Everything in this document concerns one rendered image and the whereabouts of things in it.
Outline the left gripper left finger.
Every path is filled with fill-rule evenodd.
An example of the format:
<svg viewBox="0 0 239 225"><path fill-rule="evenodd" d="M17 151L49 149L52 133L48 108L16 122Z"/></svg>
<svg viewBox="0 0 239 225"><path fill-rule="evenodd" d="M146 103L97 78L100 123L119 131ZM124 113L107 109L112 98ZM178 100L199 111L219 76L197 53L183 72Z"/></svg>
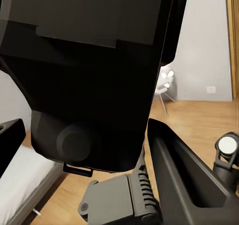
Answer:
<svg viewBox="0 0 239 225"><path fill-rule="evenodd" d="M0 178L26 137L21 118L0 124Z"/></svg>

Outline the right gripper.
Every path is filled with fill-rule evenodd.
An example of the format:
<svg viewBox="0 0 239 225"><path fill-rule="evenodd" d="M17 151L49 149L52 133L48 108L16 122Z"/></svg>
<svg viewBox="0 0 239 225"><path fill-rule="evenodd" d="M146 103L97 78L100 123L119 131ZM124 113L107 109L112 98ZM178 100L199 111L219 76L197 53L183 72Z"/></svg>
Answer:
<svg viewBox="0 0 239 225"><path fill-rule="evenodd" d="M224 182L225 183L225 182ZM225 183L235 194L236 194L236 190L237 190L237 187L236 186L233 186L231 184L228 184L228 183Z"/></svg>

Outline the camera tripod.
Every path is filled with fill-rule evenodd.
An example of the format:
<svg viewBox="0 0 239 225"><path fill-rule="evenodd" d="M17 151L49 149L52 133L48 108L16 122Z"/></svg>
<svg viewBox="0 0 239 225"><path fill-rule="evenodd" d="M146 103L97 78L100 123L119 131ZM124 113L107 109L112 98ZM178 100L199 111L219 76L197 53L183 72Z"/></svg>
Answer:
<svg viewBox="0 0 239 225"><path fill-rule="evenodd" d="M145 148L131 174L89 183L78 206L88 225L164 225L145 163Z"/></svg>

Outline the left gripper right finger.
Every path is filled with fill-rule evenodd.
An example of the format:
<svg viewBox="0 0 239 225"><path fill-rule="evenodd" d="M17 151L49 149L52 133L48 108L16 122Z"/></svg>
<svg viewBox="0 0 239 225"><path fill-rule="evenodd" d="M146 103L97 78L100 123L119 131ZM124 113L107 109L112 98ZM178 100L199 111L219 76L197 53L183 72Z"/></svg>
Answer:
<svg viewBox="0 0 239 225"><path fill-rule="evenodd" d="M164 225L239 225L239 197L167 124L147 137Z"/></svg>

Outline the digital camera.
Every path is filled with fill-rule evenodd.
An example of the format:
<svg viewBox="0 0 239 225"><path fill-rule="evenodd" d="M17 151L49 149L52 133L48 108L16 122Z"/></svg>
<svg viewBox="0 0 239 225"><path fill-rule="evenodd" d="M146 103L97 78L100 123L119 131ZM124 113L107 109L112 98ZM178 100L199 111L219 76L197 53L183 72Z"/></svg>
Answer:
<svg viewBox="0 0 239 225"><path fill-rule="evenodd" d="M0 70L31 111L31 145L63 171L135 169L187 0L0 0Z"/></svg>

